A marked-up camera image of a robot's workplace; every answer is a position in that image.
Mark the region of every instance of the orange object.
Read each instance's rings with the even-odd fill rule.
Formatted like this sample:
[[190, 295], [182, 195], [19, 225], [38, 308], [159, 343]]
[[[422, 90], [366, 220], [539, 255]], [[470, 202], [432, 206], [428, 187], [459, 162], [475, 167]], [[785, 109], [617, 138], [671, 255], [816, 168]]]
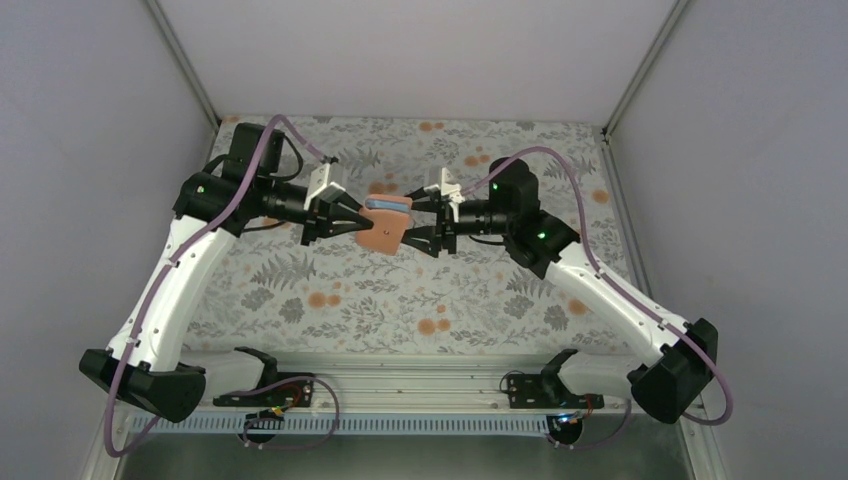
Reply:
[[[369, 199], [403, 203], [412, 210], [411, 198], [375, 194], [369, 195], [365, 199], [366, 202]], [[394, 256], [400, 248], [403, 234], [409, 225], [409, 213], [384, 209], [370, 210], [362, 207], [359, 214], [374, 222], [374, 226], [370, 230], [356, 232], [356, 243], [363, 248]]]

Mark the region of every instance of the white wall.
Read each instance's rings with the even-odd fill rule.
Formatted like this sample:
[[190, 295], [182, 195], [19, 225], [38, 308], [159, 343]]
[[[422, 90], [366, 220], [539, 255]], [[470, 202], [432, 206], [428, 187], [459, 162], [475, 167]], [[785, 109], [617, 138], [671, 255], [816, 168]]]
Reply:
[[134, 305], [211, 128], [140, 1], [0, 15], [0, 478], [77, 478], [105, 395], [77, 371]]
[[613, 133], [656, 296], [719, 329], [733, 478], [848, 467], [846, 25], [844, 0], [695, 2]]
[[161, 0], [221, 114], [605, 123], [674, 0]]

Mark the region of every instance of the floral pattern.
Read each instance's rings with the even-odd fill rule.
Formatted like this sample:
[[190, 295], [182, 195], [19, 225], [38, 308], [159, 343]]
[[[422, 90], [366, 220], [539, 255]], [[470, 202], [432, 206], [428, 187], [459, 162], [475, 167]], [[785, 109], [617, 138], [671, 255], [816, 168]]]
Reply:
[[[212, 156], [225, 153], [239, 122], [227, 117]], [[445, 165], [469, 185], [491, 161], [545, 145], [575, 167], [586, 204], [590, 245], [628, 276], [600, 153], [586, 124], [295, 117], [300, 132], [349, 172], [348, 191], [403, 195]], [[542, 206], [577, 226], [577, 205], [561, 170], [542, 155], [525, 159], [539, 178]], [[280, 171], [295, 164], [284, 152]], [[307, 158], [304, 182], [317, 162]], [[432, 222], [423, 212], [413, 220]], [[250, 226], [268, 224], [254, 220]], [[251, 346], [265, 351], [553, 354], [626, 344], [569, 292], [513, 263], [503, 247], [461, 238], [438, 259], [401, 246], [396, 256], [360, 248], [348, 236], [299, 245], [300, 228], [246, 233], [213, 273], [185, 337], [192, 350]]]

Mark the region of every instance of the gray floor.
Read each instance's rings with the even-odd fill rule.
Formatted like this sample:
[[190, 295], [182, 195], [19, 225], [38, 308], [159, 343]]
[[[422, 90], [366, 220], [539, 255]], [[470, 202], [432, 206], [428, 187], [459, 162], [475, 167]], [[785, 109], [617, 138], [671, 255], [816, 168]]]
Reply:
[[[590, 419], [583, 440], [603, 438], [619, 421]], [[245, 449], [229, 435], [160, 434], [122, 462], [118, 478], [634, 480], [686, 479], [690, 468], [679, 428], [639, 417], [614, 443], [583, 452], [535, 438], [340, 436], [285, 453]]]

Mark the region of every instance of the robotic arm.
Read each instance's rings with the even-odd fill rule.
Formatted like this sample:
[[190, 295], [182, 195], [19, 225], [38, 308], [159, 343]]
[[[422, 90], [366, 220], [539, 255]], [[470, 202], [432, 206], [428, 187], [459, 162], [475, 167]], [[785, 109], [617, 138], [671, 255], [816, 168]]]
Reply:
[[[362, 206], [345, 191], [344, 172], [334, 159], [316, 169], [306, 187], [274, 177], [284, 141], [283, 133], [275, 131], [238, 208], [172, 264], [173, 251], [233, 199], [247, 172], [243, 158], [248, 155], [239, 152], [256, 148], [262, 128], [239, 125], [230, 154], [219, 157], [183, 184], [157, 272], [168, 265], [171, 268], [160, 279], [141, 332], [133, 337], [133, 322], [148, 290], [157, 282], [156, 275], [107, 348], [87, 350], [80, 361], [82, 373], [108, 391], [119, 359], [128, 344], [134, 343], [117, 398], [172, 422], [184, 420], [203, 400], [263, 387], [276, 380], [276, 360], [253, 349], [239, 348], [227, 354], [180, 351], [188, 323], [215, 267], [249, 220], [265, 216], [301, 224], [302, 245], [374, 226], [359, 215]], [[494, 162], [491, 169], [505, 160]], [[221, 176], [215, 176], [212, 171], [219, 165]], [[673, 423], [710, 382], [709, 368], [670, 328], [686, 332], [715, 361], [717, 332], [713, 326], [703, 319], [687, 323], [597, 258], [589, 259], [580, 235], [540, 208], [538, 180], [523, 161], [513, 162], [489, 182], [487, 200], [465, 201], [460, 186], [444, 168], [432, 170], [427, 183], [407, 197], [413, 200], [414, 210], [434, 213], [436, 222], [408, 229], [402, 243], [437, 257], [442, 250], [456, 252], [457, 236], [501, 235], [516, 263], [574, 293], [608, 321], [634, 351], [635, 358], [563, 351], [542, 372], [551, 396], [591, 393], [632, 398], [654, 418]], [[626, 294], [653, 308], [663, 322], [657, 323], [636, 308], [601, 278], [595, 265]]]

